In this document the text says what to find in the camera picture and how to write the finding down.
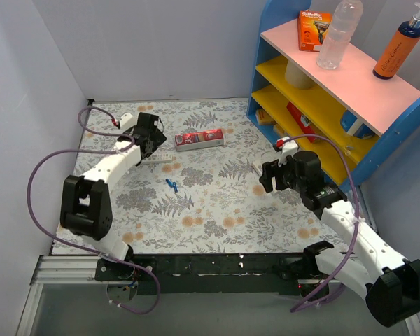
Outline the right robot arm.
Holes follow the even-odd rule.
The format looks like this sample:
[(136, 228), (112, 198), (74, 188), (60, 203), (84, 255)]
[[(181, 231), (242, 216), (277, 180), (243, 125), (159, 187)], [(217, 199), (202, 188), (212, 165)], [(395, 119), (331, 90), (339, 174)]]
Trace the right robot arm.
[(324, 179), (321, 162), (304, 150), (262, 164), (259, 181), (266, 192), (292, 189), (302, 203), (349, 245), (341, 254), (326, 243), (305, 249), (304, 273), (332, 274), (358, 294), (382, 326), (391, 327), (420, 312), (420, 260), (408, 260), (390, 247), (361, 217), (336, 186)]

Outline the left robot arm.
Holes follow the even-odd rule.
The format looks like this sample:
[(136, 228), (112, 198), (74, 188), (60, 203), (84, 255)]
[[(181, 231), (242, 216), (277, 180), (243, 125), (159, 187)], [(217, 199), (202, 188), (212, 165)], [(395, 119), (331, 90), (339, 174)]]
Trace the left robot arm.
[(60, 225), (81, 236), (99, 253), (113, 257), (112, 273), (121, 280), (135, 271), (129, 245), (112, 228), (111, 191), (132, 168), (149, 158), (166, 140), (159, 116), (140, 112), (123, 115), (124, 136), (119, 136), (114, 153), (102, 158), (81, 176), (68, 176), (63, 185)]

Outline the white air conditioner remote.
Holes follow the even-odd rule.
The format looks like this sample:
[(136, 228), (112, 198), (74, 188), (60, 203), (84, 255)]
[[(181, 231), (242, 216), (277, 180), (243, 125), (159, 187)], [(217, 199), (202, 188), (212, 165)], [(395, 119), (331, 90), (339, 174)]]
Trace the white air conditioner remote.
[(169, 163), (172, 161), (173, 155), (169, 153), (152, 154), (149, 157), (144, 158), (142, 164), (162, 164)]

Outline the blue batteries on mat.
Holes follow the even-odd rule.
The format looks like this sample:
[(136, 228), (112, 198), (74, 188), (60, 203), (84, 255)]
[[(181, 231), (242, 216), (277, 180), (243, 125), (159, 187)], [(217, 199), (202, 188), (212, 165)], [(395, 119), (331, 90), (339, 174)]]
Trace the blue batteries on mat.
[(167, 182), (168, 186), (174, 190), (175, 193), (178, 192), (178, 187), (177, 187), (176, 182), (173, 182), (168, 178), (166, 178), (165, 181)]

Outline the red toothpaste box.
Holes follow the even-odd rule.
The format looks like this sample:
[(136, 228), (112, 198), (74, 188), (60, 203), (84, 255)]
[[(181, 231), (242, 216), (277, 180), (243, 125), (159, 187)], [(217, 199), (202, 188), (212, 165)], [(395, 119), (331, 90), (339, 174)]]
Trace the red toothpaste box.
[(179, 134), (174, 140), (178, 152), (222, 146), (225, 143), (222, 129)]

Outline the yellow soap pack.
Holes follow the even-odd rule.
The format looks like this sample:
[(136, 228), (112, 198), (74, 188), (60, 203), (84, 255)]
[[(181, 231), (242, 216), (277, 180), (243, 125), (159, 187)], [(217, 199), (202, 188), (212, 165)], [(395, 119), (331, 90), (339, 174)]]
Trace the yellow soap pack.
[(259, 125), (275, 125), (276, 121), (263, 108), (259, 108), (255, 112), (255, 117)]

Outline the red box on shelf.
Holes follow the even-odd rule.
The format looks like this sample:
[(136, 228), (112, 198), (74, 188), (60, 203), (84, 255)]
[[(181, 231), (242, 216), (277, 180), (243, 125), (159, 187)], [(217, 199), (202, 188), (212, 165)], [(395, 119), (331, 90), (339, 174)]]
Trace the red box on shelf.
[(288, 102), (287, 109), (304, 134), (322, 135), (318, 127), (307, 116), (302, 114), (292, 102)]

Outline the floral table mat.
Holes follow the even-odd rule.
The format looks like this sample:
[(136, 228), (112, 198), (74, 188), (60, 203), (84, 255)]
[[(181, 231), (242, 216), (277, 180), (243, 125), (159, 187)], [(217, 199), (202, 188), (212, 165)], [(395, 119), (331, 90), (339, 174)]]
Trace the floral table mat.
[[(137, 253), (301, 252), (319, 241), (348, 246), (301, 203), (292, 190), (266, 193), (251, 163), (276, 158), (270, 142), (247, 118), (247, 99), (98, 104), (87, 117), (75, 174), (113, 147), (111, 116), (159, 116), (166, 142), (162, 164), (140, 164), (111, 192), (113, 229)], [(222, 129), (222, 146), (176, 150), (175, 136)], [(174, 192), (165, 181), (176, 182)]]

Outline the blue white container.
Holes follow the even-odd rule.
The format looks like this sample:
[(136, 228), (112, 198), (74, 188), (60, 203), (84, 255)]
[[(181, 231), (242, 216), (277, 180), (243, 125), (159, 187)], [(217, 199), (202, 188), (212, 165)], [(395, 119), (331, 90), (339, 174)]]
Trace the blue white container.
[(375, 135), (375, 133), (366, 124), (364, 124), (349, 110), (344, 112), (340, 120), (340, 125), (342, 129), (352, 137), (369, 139)]

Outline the blue yellow pink shelf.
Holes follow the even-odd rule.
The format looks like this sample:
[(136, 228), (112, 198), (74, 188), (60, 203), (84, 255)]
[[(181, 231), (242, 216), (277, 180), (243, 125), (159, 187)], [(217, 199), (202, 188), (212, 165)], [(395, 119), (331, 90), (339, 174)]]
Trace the blue yellow pink shelf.
[[(350, 45), (340, 66), (325, 70), (315, 52), (298, 48), (297, 17), (309, 1), (268, 1), (260, 18), (247, 115), (264, 109), (302, 149), (319, 156), (327, 177), (343, 191), (366, 181), (420, 126), (420, 91), (400, 77), (381, 80), (374, 60)], [(285, 79), (291, 61), (314, 86), (300, 90)], [(287, 109), (292, 102), (322, 135), (304, 134)], [(349, 136), (340, 120), (349, 110), (375, 135)]]

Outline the beige paper roll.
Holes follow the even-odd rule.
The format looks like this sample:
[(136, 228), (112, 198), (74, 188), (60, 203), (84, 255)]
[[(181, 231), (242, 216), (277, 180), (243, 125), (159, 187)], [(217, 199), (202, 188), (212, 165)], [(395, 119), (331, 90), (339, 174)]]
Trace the beige paper roll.
[(314, 86), (314, 81), (291, 61), (286, 65), (285, 79), (288, 84), (300, 90), (308, 90)]

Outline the orange razor box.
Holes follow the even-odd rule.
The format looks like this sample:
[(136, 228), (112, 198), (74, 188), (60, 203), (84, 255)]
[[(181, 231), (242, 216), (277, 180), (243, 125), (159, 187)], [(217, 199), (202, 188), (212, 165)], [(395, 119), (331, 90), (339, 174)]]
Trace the orange razor box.
[(330, 13), (301, 10), (297, 17), (299, 50), (319, 52), (331, 20)]

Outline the orange pump lotion bottle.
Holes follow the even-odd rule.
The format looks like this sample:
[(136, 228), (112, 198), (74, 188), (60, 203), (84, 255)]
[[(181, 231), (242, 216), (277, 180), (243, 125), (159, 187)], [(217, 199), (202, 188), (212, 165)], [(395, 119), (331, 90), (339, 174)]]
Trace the orange pump lotion bottle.
[(418, 12), (413, 14), (411, 20), (400, 24), (372, 70), (380, 79), (394, 77), (420, 40), (420, 3), (415, 2), (414, 5), (418, 7)]

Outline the clear plastic bottle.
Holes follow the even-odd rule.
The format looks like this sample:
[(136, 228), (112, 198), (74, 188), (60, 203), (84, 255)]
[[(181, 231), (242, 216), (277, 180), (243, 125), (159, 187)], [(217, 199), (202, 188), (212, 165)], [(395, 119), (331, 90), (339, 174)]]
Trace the clear plastic bottle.
[(333, 70), (340, 65), (362, 14), (360, 0), (343, 0), (338, 4), (316, 59), (319, 67)]

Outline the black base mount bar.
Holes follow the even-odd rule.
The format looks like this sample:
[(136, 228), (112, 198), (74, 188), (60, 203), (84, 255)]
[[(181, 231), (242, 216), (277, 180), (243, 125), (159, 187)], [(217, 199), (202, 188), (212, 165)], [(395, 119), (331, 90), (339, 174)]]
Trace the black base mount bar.
[(303, 252), (142, 254), (132, 267), (100, 259), (98, 281), (133, 283), (138, 295), (277, 293), (300, 295), (326, 278)]

